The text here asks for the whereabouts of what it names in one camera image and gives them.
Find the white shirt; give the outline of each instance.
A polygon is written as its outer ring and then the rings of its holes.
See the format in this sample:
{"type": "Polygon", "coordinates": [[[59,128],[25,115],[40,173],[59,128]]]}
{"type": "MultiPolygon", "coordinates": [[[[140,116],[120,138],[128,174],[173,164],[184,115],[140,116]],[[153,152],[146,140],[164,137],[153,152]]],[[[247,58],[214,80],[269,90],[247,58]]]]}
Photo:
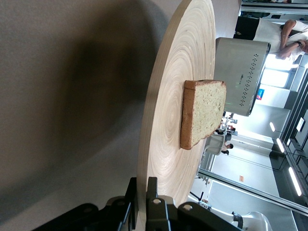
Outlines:
{"type": "MultiPolygon", "coordinates": [[[[270,22],[266,19],[260,18],[259,25],[256,30],[256,36],[254,41],[262,41],[269,42],[271,44],[270,54],[277,54],[280,51],[280,41],[281,41],[281,29],[280,24],[270,22]]],[[[288,39],[287,45],[294,43],[300,39],[308,40],[308,25],[296,21],[296,25],[292,30],[304,31],[304,33],[295,35],[288,39]]],[[[293,60],[293,62],[298,58],[298,56],[302,53],[302,50],[298,47],[292,51],[289,60],[293,60]]]]}

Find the metal frame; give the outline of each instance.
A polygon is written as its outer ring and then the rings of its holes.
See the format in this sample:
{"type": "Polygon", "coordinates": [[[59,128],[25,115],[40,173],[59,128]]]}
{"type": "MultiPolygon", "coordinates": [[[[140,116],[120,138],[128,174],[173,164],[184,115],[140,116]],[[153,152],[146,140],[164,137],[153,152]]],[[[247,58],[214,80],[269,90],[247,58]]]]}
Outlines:
{"type": "Polygon", "coordinates": [[[290,201],[285,200],[283,198],[279,198],[279,197],[273,196],[271,194],[268,194],[266,192],[262,192],[260,190],[254,189],[254,188],[251,188],[249,186],[246,186],[246,185],[243,185],[243,184],[239,184],[239,183],[237,183],[237,182],[235,182],[233,180],[230,180],[228,178],[222,177],[222,176],[220,176],[218,174],[215,174],[213,172],[209,172],[209,171],[200,169],[198,171],[198,174],[201,174],[201,175],[210,177],[210,178],[212,178],[214,180],[223,182],[223,183],[225,183],[225,184],[227,184],[229,186],[232,186],[232,187],[234,187],[236,189],[244,191],[247,194],[250,194],[250,195],[258,197],[260,199],[269,201],[269,202],[271,202],[273,204],[276,204],[276,205],[279,205],[281,207],[290,209],[292,211],[295,211],[297,213],[300,213],[300,214],[305,215],[305,216],[308,217],[308,208],[307,207],[298,205],[298,204],[296,204],[294,202],[290,202],[290,201]]]}

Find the bracelet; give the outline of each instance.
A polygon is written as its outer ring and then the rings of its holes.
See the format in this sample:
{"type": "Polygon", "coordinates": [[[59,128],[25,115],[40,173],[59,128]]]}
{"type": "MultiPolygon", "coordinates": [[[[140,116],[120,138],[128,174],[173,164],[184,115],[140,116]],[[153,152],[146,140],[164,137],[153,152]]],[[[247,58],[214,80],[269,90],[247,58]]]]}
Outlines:
{"type": "Polygon", "coordinates": [[[297,43],[299,47],[302,45],[300,41],[296,41],[295,43],[297,43]]]}

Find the white bread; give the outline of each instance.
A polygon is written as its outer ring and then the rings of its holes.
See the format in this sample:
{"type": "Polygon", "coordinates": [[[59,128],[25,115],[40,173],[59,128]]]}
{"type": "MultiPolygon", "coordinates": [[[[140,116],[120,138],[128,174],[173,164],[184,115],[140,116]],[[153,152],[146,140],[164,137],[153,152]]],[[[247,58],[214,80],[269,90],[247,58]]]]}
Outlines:
{"type": "Polygon", "coordinates": [[[216,80],[185,81],[180,147],[192,149],[220,126],[226,101],[226,84],[216,80]]]}

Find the white chair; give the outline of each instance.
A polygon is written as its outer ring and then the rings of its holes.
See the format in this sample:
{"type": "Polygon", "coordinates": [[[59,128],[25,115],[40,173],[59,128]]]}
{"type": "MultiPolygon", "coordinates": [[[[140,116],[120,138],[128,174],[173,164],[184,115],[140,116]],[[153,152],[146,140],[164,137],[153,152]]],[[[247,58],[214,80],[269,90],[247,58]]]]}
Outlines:
{"type": "Polygon", "coordinates": [[[221,149],[225,142],[225,135],[213,134],[206,139],[206,145],[203,150],[203,155],[205,153],[211,153],[214,155],[219,155],[221,153],[221,149]]]}

